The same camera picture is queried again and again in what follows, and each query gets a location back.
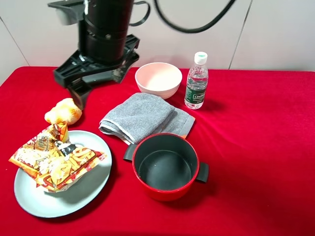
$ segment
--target food package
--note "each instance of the food package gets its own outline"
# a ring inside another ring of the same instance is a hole
[[[50,124],[66,122],[70,125],[77,122],[81,115],[82,111],[74,104],[73,99],[65,98],[45,114],[45,120]]]
[[[45,191],[67,190],[106,154],[67,143],[66,124],[53,124],[20,147],[9,159],[22,168]]]

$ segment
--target pot handle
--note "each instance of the pot handle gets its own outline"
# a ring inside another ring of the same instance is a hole
[[[125,161],[132,161],[133,153],[136,150],[137,145],[136,144],[130,144],[127,148],[125,154],[124,154],[124,160]]]
[[[200,162],[199,172],[196,177],[196,180],[206,183],[209,175],[209,165],[203,162]]]

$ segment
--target white bowl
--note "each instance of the white bowl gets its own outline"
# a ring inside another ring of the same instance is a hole
[[[164,62],[146,64],[135,74],[141,92],[154,94],[163,99],[176,93],[182,78],[183,75],[176,66]]]

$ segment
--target water bottle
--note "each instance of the water bottle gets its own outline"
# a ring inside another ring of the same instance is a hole
[[[190,68],[187,76],[185,104],[190,109],[199,109],[205,99],[208,85],[208,55],[204,52],[195,54],[195,64]]]

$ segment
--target bread roll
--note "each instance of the bread roll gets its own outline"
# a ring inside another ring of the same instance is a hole
[[[74,124],[81,117],[82,111],[74,104],[72,98],[65,98],[45,114],[45,120],[50,124]]]

